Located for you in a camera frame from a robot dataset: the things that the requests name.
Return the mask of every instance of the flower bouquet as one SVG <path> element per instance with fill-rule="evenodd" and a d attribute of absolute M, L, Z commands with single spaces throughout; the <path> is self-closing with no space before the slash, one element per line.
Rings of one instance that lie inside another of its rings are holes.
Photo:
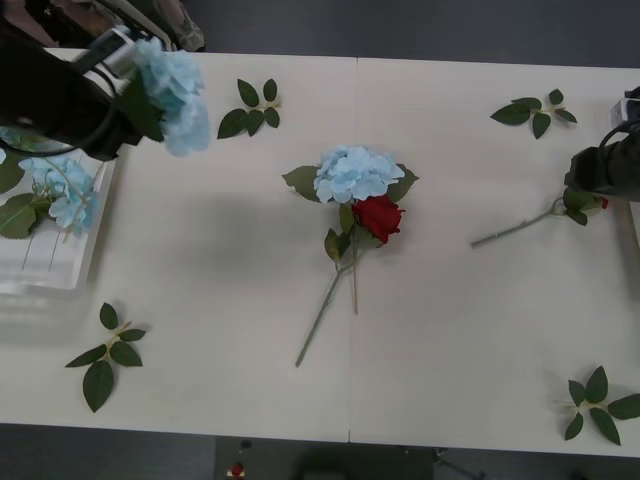
<path fill-rule="evenodd" d="M 396 164 L 390 154 L 379 154 L 362 146 L 339 146 L 326 152 L 319 166 L 298 167 L 283 178 L 307 200 L 337 202 L 342 229 L 338 234 L 330 228 L 324 239 L 336 275 L 298 356 L 296 367 L 299 367 L 340 279 L 349 270 L 353 270 L 354 311 L 358 313 L 359 253 L 372 243 L 378 247 L 385 245 L 390 235 L 400 232 L 404 210 L 400 210 L 397 202 L 418 177 L 406 166 Z"/>

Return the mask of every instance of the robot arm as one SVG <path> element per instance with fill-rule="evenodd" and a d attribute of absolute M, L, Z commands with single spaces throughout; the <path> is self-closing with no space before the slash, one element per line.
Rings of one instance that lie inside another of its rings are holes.
<path fill-rule="evenodd" d="M 138 144 L 141 135 L 115 110 L 111 97 L 84 76 L 98 63 L 109 65 L 109 59 L 116 72 L 117 67 L 126 69 L 130 56 L 121 52 L 131 48 L 125 35 L 112 30 L 74 62 L 65 62 L 0 22 L 0 126 L 81 148 L 102 161 L 116 158 L 123 143 Z M 3 142 L 0 147 L 11 149 Z"/>

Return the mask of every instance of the artificial flower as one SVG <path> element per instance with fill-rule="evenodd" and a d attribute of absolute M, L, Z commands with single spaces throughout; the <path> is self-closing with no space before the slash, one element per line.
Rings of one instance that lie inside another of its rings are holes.
<path fill-rule="evenodd" d="M 92 183 L 78 162 L 61 155 L 49 158 L 27 158 L 19 163 L 20 167 L 33 176 L 36 186 L 47 189 L 52 194 L 63 194 L 71 190 L 86 193 Z"/>
<path fill-rule="evenodd" d="M 313 186 L 318 199 L 347 203 L 387 193 L 389 185 L 404 177 L 393 156 L 365 147 L 340 146 L 323 155 Z"/>
<path fill-rule="evenodd" d="M 139 66 L 151 103 L 164 113 L 160 127 L 167 150 L 185 156 L 210 142 L 209 117 L 200 97 L 200 69 L 186 52 L 165 52 L 160 40 L 138 41 Z"/>
<path fill-rule="evenodd" d="M 98 196 L 91 192 L 83 197 L 75 193 L 62 196 L 51 204 L 49 215 L 60 228 L 70 228 L 76 237 L 89 231 L 98 207 Z"/>
<path fill-rule="evenodd" d="M 163 110 L 175 110 L 179 103 L 204 88 L 200 69 L 185 51 L 165 52 L 156 37 L 137 42 L 140 72 L 147 94 Z"/>
<path fill-rule="evenodd" d="M 167 114 L 161 123 L 167 150 L 172 155 L 184 157 L 193 150 L 206 150 L 209 146 L 210 128 L 207 107 L 202 98 L 193 95 L 177 114 Z"/>
<path fill-rule="evenodd" d="M 389 241 L 389 235 L 400 232 L 398 225 L 404 210 L 400 210 L 398 205 L 389 199 L 389 195 L 359 200 L 351 209 L 360 220 L 360 224 L 369 229 L 382 243 Z"/>

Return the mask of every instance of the white table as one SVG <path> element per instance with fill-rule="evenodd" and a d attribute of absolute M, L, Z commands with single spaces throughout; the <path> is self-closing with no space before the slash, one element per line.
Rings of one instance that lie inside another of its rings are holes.
<path fill-rule="evenodd" d="M 144 142 L 116 171 L 91 289 L 74 303 L 0 298 L 0 422 L 216 435 L 638 456 L 587 418 L 564 442 L 566 380 L 603 364 L 612 398 L 640 391 L 637 245 L 623 202 L 586 229 L 549 219 L 476 251 L 468 242 L 535 216 L 573 154 L 608 131 L 633 70 L 198 55 L 212 131 L 239 106 L 236 78 L 275 78 L 282 125 L 212 141 L 185 159 Z M 560 88 L 578 128 L 489 115 Z M 395 152 L 421 180 L 402 233 L 343 283 L 301 368 L 293 362 L 333 277 L 332 207 L 280 175 L 339 143 Z M 149 328 L 142 369 L 118 371 L 97 414 L 84 369 L 107 339 L 104 301 Z"/>
<path fill-rule="evenodd" d="M 198 55 L 211 147 L 144 141 L 117 165 L 89 281 L 74 303 L 0 299 L 0 422 L 291 439 L 348 439 L 350 299 L 335 299 L 294 368 L 333 278 L 322 207 L 281 175 L 355 140 L 356 60 Z M 215 141 L 242 106 L 236 79 L 276 79 L 278 130 Z M 103 302 L 149 329 L 142 369 L 119 368 L 93 414 L 85 368 L 108 340 Z"/>
<path fill-rule="evenodd" d="M 351 441 L 640 455 L 588 414 L 564 441 L 567 380 L 604 365 L 610 399 L 640 392 L 640 266 L 628 206 L 586 228 L 544 222 L 477 250 L 468 242 L 548 208 L 571 157 L 610 129 L 637 70 L 360 60 L 359 143 L 394 151 L 421 180 L 400 229 L 359 267 Z M 489 118 L 561 89 L 577 128 Z"/>

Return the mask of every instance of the green leaf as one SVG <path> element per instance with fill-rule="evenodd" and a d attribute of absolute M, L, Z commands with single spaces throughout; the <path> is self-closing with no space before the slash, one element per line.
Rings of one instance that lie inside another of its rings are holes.
<path fill-rule="evenodd" d="M 331 260 L 337 262 L 340 260 L 340 250 L 338 249 L 338 234 L 333 228 L 330 228 L 327 232 L 327 236 L 324 237 L 324 251 Z"/>
<path fill-rule="evenodd" d="M 336 244 L 338 245 L 338 254 L 340 255 L 340 258 L 342 258 L 351 245 L 351 236 L 348 233 L 342 232 L 338 235 Z"/>
<path fill-rule="evenodd" d="M 32 201 L 33 193 L 23 193 L 11 197 L 0 207 L 0 235 L 12 240 L 29 237 L 37 220 Z"/>
<path fill-rule="evenodd" d="M 616 445 L 620 445 L 620 434 L 616 428 L 616 424 L 613 423 L 611 416 L 602 410 L 601 408 L 592 408 L 589 410 L 591 418 L 593 419 L 598 430 L 607 437 L 607 439 Z"/>
<path fill-rule="evenodd" d="M 572 438 L 576 438 L 578 434 L 582 431 L 582 427 L 584 425 L 584 417 L 581 413 L 576 414 L 575 418 L 571 421 L 569 426 L 567 427 L 567 431 L 564 432 L 564 439 L 571 440 Z"/>
<path fill-rule="evenodd" d="M 24 157 L 9 151 L 5 154 L 4 162 L 0 164 L 0 194 L 11 190 L 24 177 L 24 170 L 18 165 Z"/>
<path fill-rule="evenodd" d="M 511 100 L 511 103 L 526 105 L 529 107 L 529 110 L 542 110 L 542 102 L 533 97 L 518 98 L 516 100 Z"/>
<path fill-rule="evenodd" d="M 578 225 L 585 227 L 589 222 L 589 218 L 579 210 L 566 210 L 564 214 Z"/>
<path fill-rule="evenodd" d="M 356 223 L 356 219 L 353 216 L 353 212 L 351 211 L 350 205 L 341 203 L 340 204 L 340 227 L 344 233 L 351 232 L 353 225 Z"/>
<path fill-rule="evenodd" d="M 124 340 L 125 342 L 137 342 L 142 339 L 147 332 L 144 330 L 139 330 L 137 328 L 132 328 L 131 330 L 126 330 L 122 332 L 120 335 L 120 340 Z"/>
<path fill-rule="evenodd" d="M 420 179 L 420 177 L 417 177 L 403 164 L 399 163 L 398 167 L 400 167 L 400 169 L 404 172 L 404 177 L 399 178 L 398 183 L 389 185 L 389 188 L 387 189 L 387 195 L 389 195 L 389 199 L 393 203 L 398 203 L 400 200 L 402 200 L 411 186 L 416 182 L 416 180 Z"/>
<path fill-rule="evenodd" d="M 278 95 L 278 85 L 276 85 L 276 82 L 273 80 L 273 78 L 267 80 L 267 82 L 264 84 L 262 93 L 264 94 L 264 99 L 267 102 L 273 102 L 276 99 L 276 96 Z"/>
<path fill-rule="evenodd" d="M 576 117 L 574 117 L 571 112 L 568 112 L 564 108 L 557 108 L 554 113 L 567 122 L 578 123 Z"/>
<path fill-rule="evenodd" d="M 571 188 L 566 188 L 562 194 L 562 203 L 567 210 L 584 210 L 593 204 L 601 205 L 597 197 L 587 192 L 579 192 Z"/>
<path fill-rule="evenodd" d="M 91 350 L 84 352 L 79 357 L 71 360 L 65 368 L 73 368 L 73 367 L 84 367 L 85 365 L 89 365 L 93 362 L 97 362 L 107 353 L 107 346 L 100 345 L 96 348 L 92 348 Z"/>
<path fill-rule="evenodd" d="M 108 303 L 103 303 L 100 308 L 100 322 L 107 330 L 114 330 L 118 327 L 118 314 L 115 308 Z"/>
<path fill-rule="evenodd" d="M 280 114 L 275 108 L 267 108 L 264 111 L 264 118 L 270 127 L 278 128 L 280 126 Z"/>
<path fill-rule="evenodd" d="M 140 70 L 136 71 L 133 79 L 115 98 L 115 104 L 139 133 L 156 142 L 164 140 L 156 109 L 147 97 Z"/>
<path fill-rule="evenodd" d="M 242 108 L 227 113 L 218 127 L 218 139 L 231 138 L 238 135 L 247 126 L 249 115 Z"/>
<path fill-rule="evenodd" d="M 313 181 L 318 176 L 318 167 L 306 165 L 282 176 L 287 185 L 296 189 L 300 195 L 312 202 L 319 202 Z"/>
<path fill-rule="evenodd" d="M 100 360 L 89 367 L 82 382 L 82 392 L 93 413 L 107 401 L 113 390 L 113 369 L 109 362 Z"/>
<path fill-rule="evenodd" d="M 141 367 L 142 360 L 140 355 L 133 349 L 131 345 L 125 342 L 116 342 L 111 345 L 109 355 L 114 362 L 125 367 Z"/>
<path fill-rule="evenodd" d="M 581 383 L 574 380 L 569 380 L 569 394 L 576 407 L 579 407 L 584 402 L 586 391 Z"/>
<path fill-rule="evenodd" d="M 607 408 L 609 413 L 619 420 L 629 420 L 640 417 L 640 394 L 634 393 L 628 397 L 611 402 Z"/>
<path fill-rule="evenodd" d="M 538 140 L 551 125 L 551 117 L 546 113 L 536 113 L 533 116 L 533 136 Z"/>
<path fill-rule="evenodd" d="M 240 98 L 247 106 L 255 108 L 260 104 L 258 92 L 250 83 L 238 79 L 238 91 L 240 92 Z"/>
<path fill-rule="evenodd" d="M 249 112 L 247 116 L 247 132 L 249 132 L 250 137 L 256 134 L 262 122 L 264 122 L 264 113 L 260 110 L 251 110 Z"/>
<path fill-rule="evenodd" d="M 589 403 L 600 403 L 604 402 L 604 399 L 607 398 L 607 393 L 609 393 L 607 374 L 603 367 L 598 367 L 587 382 L 585 398 Z"/>
<path fill-rule="evenodd" d="M 529 120 L 531 116 L 531 110 L 528 105 L 522 103 L 512 103 L 506 107 L 501 108 L 496 113 L 491 115 L 496 122 L 500 122 L 504 125 L 522 125 Z"/>
<path fill-rule="evenodd" d="M 549 101 L 553 105 L 560 105 L 564 101 L 564 95 L 557 88 L 549 94 Z"/>
<path fill-rule="evenodd" d="M 345 254 L 351 245 L 351 237 L 349 234 L 342 232 L 338 235 L 332 228 L 327 232 L 324 238 L 324 250 L 331 260 L 337 262 Z"/>

